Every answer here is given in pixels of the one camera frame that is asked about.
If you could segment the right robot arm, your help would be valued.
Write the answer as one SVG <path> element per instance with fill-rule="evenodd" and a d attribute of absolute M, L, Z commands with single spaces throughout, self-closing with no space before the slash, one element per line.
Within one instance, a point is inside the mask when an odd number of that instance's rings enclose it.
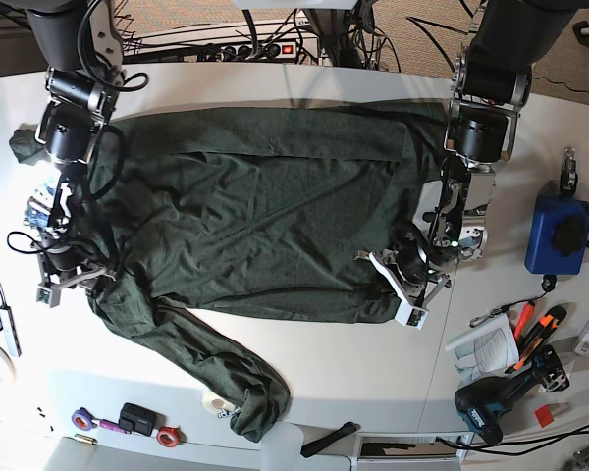
<path fill-rule="evenodd" d="M 72 219 L 74 191 L 87 181 L 87 165 L 110 121 L 118 97 L 139 89 L 123 69 L 124 44 L 112 1 L 12 1 L 21 10 L 48 64 L 48 101 L 35 140 L 55 169 L 27 203 L 25 223 L 35 235 L 42 280 L 37 301 L 56 307 L 63 290 L 89 288 L 113 277 L 107 257 L 78 236 Z"/>

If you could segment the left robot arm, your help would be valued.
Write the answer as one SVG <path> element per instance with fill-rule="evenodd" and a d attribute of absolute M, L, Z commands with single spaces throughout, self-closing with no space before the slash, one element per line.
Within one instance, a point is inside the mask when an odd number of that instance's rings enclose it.
<path fill-rule="evenodd" d="M 451 284 L 450 266 L 481 257 L 494 168 L 512 155 L 533 66 L 587 7 L 586 1 L 484 1 L 474 14 L 471 39 L 455 61 L 442 187 L 429 228 L 401 221 L 398 249 L 357 255 L 389 283 L 402 326 L 422 328 L 428 303 Z"/>

